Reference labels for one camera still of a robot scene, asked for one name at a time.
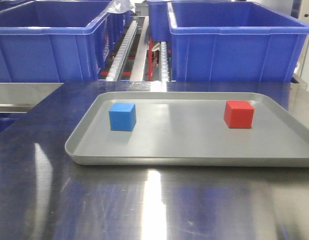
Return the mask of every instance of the metal frame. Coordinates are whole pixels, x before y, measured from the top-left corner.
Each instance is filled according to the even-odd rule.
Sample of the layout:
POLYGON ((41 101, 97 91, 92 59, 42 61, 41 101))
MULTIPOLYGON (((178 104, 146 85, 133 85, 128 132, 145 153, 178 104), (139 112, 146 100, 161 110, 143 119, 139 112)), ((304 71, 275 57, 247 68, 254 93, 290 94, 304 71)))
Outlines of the metal frame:
MULTIPOLYGON (((309 24, 309 0, 302 0, 301 5, 300 5, 300 10, 299 10, 299 17, 300 20, 306 22, 309 24)), ((301 76, 303 68, 304 68, 304 63, 306 59, 306 54, 308 51, 308 46, 309 46, 309 35, 306 37, 299 61, 298 61, 298 66, 295 71, 295 73, 298 76, 301 76)))
POLYGON ((134 63, 132 66, 130 81, 142 82, 145 77, 145 66, 147 58, 147 48, 149 41, 149 17, 144 17, 142 31, 138 43, 138 49, 135 54, 134 63))

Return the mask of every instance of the stainless steel table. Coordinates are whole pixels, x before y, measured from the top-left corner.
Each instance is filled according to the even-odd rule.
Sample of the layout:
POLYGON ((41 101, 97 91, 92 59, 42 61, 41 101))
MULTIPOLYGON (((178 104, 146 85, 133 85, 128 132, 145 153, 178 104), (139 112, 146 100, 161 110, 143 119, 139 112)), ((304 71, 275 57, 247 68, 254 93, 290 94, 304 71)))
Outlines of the stainless steel table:
MULTIPOLYGON (((309 93, 291 88, 290 111, 309 127, 309 93)), ((309 240, 309 168, 81 166, 65 153, 101 93, 209 90, 62 85, 0 134, 0 240, 309 240)))

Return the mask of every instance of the tray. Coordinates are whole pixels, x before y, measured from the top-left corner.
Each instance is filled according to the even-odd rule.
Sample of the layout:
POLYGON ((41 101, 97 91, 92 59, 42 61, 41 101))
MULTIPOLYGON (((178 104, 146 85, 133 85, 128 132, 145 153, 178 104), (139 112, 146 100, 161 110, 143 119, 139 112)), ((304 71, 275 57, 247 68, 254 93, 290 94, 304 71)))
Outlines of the tray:
POLYGON ((309 129, 271 98, 243 92, 107 92, 65 143, 81 165, 309 167, 309 129), (230 129, 226 100, 249 101, 251 129, 230 129), (136 104, 132 132, 111 131, 116 102, 136 104))

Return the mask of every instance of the metal surface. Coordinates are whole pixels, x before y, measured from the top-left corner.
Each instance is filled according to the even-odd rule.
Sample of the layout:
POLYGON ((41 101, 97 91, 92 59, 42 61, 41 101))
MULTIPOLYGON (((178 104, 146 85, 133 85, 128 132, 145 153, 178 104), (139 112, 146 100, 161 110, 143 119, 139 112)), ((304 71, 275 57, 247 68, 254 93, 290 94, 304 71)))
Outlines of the metal surface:
MULTIPOLYGON (((299 9, 299 14, 298 14, 298 19, 309 24, 309 0, 300 0, 300 9, 299 9)), ((298 60, 298 65, 295 70, 298 76, 302 76, 304 73, 305 60, 306 60, 307 55, 309 55, 308 49, 309 49, 309 35, 306 37, 304 41, 304 45, 303 45, 303 48, 302 48, 302 51, 300 53, 300 57, 298 60)))
POLYGON ((0 105, 34 106, 62 83, 0 83, 0 105))
POLYGON ((142 32, 138 43, 138 49, 135 54, 135 59, 130 76, 131 82, 142 82, 144 80, 148 41, 149 41, 149 17, 144 17, 142 32))
POLYGON ((309 167, 309 130, 257 93, 109 92, 93 102, 65 150, 82 165, 309 167), (250 101, 251 129, 227 127, 226 100, 250 101), (114 103, 135 104, 133 131, 111 131, 114 103))
MULTIPOLYGON (((65 83, 0 134, 0 240, 309 240, 309 168, 81 166, 64 150, 99 94, 209 89, 65 83)), ((309 93, 290 104, 309 127, 309 93)))
POLYGON ((160 43, 159 77, 160 77, 160 81, 162 82, 170 81, 168 48, 167 48, 167 42, 165 41, 162 41, 160 43))
POLYGON ((133 45, 137 29, 137 21, 132 21, 112 62, 108 75, 105 78, 106 82, 116 82, 121 79, 121 75, 129 56, 128 53, 133 45))

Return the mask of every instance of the plastic bin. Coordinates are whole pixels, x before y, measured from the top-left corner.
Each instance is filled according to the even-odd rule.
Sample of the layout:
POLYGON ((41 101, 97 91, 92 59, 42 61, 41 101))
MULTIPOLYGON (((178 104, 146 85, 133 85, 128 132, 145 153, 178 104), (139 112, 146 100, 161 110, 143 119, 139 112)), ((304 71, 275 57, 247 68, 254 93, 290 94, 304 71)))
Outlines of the plastic bin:
MULTIPOLYGON (((149 10, 150 34, 154 41, 168 42, 170 41, 170 30, 167 3, 182 2, 189 0, 147 0, 149 10)), ((230 0, 206 0, 206 1, 230 1, 230 0)))
MULTIPOLYGON (((101 0, 101 2, 111 2, 112 0, 101 0)), ((124 13, 111 13, 111 36, 109 41, 109 48, 111 51, 115 49, 116 43, 119 41, 119 39, 122 36, 122 33, 124 31, 125 25, 130 22, 130 11, 124 12, 124 13)))
POLYGON ((254 2, 168 2, 167 6, 172 79, 291 81, 309 24, 254 2))
POLYGON ((97 80, 109 54, 102 1, 30 1, 0 11, 0 82, 97 80))
POLYGON ((30 0, 0 0, 0 11, 29 1, 30 0))

